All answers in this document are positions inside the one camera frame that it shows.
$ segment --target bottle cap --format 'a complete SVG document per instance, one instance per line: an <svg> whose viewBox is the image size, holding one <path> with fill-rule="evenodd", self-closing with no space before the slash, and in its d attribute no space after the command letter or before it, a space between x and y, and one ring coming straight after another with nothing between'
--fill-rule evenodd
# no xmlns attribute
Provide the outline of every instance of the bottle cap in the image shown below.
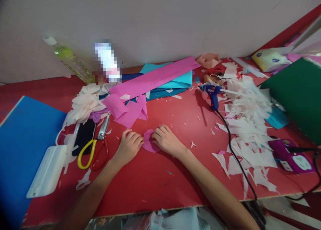
<svg viewBox="0 0 321 230"><path fill-rule="evenodd" d="M57 43L56 39L54 39L52 36L43 37L43 40L50 46L55 45Z"/></svg>

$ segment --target yellow scissors handle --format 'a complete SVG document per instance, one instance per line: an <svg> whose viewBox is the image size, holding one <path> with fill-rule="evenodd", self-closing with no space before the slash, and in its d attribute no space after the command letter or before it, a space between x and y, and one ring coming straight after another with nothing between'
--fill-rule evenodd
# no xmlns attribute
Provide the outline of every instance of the yellow scissors handle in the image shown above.
<svg viewBox="0 0 321 230"><path fill-rule="evenodd" d="M80 151L79 156L78 156L78 159L77 159L78 167L79 167L80 169L86 170L86 169L90 166L90 163L91 163L91 161L93 160L93 157L94 157L96 142L97 142L97 140L91 140L91 141L89 141L89 142L82 148L82 150ZM93 143L93 147L91 148L91 153L90 153L90 157L89 157L88 164L87 164L86 166L83 166L83 165L81 164L81 157L83 156L84 151L87 149L88 146L90 146L91 143Z"/></svg>

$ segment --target scissors blade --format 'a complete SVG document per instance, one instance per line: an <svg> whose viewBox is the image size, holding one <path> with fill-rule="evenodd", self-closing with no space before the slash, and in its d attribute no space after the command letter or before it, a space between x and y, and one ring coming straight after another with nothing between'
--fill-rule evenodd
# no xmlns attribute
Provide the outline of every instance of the scissors blade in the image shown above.
<svg viewBox="0 0 321 230"><path fill-rule="evenodd" d="M105 119L105 121L103 122L100 131L98 133L98 140L104 140L105 138L105 134L107 132L108 126L109 126L109 117L110 115L107 116L107 118Z"/></svg>

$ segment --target hand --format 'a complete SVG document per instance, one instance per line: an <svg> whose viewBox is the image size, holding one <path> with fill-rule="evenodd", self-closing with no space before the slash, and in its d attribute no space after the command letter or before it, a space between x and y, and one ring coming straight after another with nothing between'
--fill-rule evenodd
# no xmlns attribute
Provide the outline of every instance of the hand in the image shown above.
<svg viewBox="0 0 321 230"><path fill-rule="evenodd" d="M155 139L152 143L179 160L188 151L167 125L160 125L156 128L152 138Z"/></svg>
<svg viewBox="0 0 321 230"><path fill-rule="evenodd" d="M144 137L131 131L132 130L129 129L123 132L118 150L112 158L120 167L123 167L134 159L139 149L144 144Z"/></svg>

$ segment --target red tabletop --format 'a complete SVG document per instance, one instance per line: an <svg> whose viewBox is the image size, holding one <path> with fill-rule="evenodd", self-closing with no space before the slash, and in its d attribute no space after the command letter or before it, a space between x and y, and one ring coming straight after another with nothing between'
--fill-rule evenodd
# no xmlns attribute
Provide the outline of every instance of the red tabletop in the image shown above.
<svg viewBox="0 0 321 230"><path fill-rule="evenodd" d="M196 69L196 76L203 78L201 68ZM255 78L258 85L265 78ZM0 87L1 111L0 120L12 109L23 95L32 97L56 109L68 112L72 99L80 91L83 82L76 76L71 79L52 78L30 82L15 83ZM216 131L216 122L222 124L219 116L209 109L197 90L187 90L180 94L182 99L166 97L147 102L148 121L137 119L133 131L144 134L149 129L155 129L160 124L166 124L188 148L191 141L195 145L191 151L195 156L239 199L243 200L242 175L227 177L219 162L211 155L220 150L226 150L228 134L222 130ZM110 122L111 134L107 135L108 160L115 154L123 125ZM279 138L290 138L298 146L316 147L294 124L280 130L268 129L269 135ZM225 154L228 162L229 153ZM42 225L57 222L65 215L80 194L76 185L87 170L81 170L77 161L69 164L67 173L63 172L54 193L40 198L34 198L28 209L26 220L22 226ZM89 180L93 181L100 171L92 172ZM312 188L317 182L316 173L295 175L278 168L271 168L267 175L269 181L277 186L281 195L301 193ZM251 181L259 198L278 196L262 185L257 187ZM248 199L253 193L248 190ZM150 153L143 148L137 156L127 164L112 180L94 215L109 216L130 214L146 211L173 208L184 208L208 204L206 197L188 170L173 157L164 152Z"/></svg>

